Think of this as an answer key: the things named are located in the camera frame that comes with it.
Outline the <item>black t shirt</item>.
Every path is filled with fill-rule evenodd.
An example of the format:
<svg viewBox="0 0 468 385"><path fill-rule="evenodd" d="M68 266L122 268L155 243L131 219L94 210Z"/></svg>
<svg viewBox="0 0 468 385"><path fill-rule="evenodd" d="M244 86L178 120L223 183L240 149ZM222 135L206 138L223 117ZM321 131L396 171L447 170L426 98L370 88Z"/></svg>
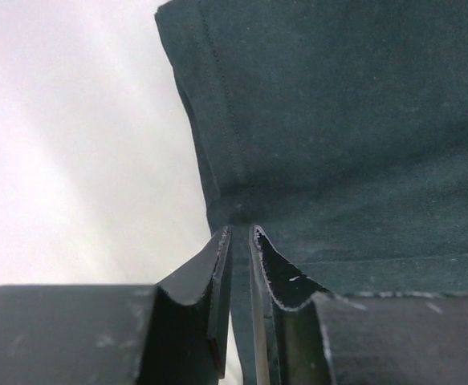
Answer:
<svg viewBox="0 0 468 385"><path fill-rule="evenodd" d="M256 381L252 225L322 286L468 292L468 1L171 1L155 16Z"/></svg>

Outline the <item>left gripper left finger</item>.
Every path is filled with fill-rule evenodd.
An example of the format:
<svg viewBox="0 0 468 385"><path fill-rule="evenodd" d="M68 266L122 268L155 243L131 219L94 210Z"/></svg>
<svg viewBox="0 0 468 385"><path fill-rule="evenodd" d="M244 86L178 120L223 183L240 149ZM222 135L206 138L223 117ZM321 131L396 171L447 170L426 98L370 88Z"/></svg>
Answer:
<svg viewBox="0 0 468 385"><path fill-rule="evenodd" d="M216 384L226 374L231 229L156 285L139 384Z"/></svg>

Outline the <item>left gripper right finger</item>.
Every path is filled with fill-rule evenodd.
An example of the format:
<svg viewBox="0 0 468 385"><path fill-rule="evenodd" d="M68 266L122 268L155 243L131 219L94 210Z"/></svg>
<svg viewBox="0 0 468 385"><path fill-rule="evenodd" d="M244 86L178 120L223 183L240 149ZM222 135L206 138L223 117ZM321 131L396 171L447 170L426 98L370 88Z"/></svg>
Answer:
<svg viewBox="0 0 468 385"><path fill-rule="evenodd" d="M250 229L250 293L258 384L333 384L328 344L312 301L328 293Z"/></svg>

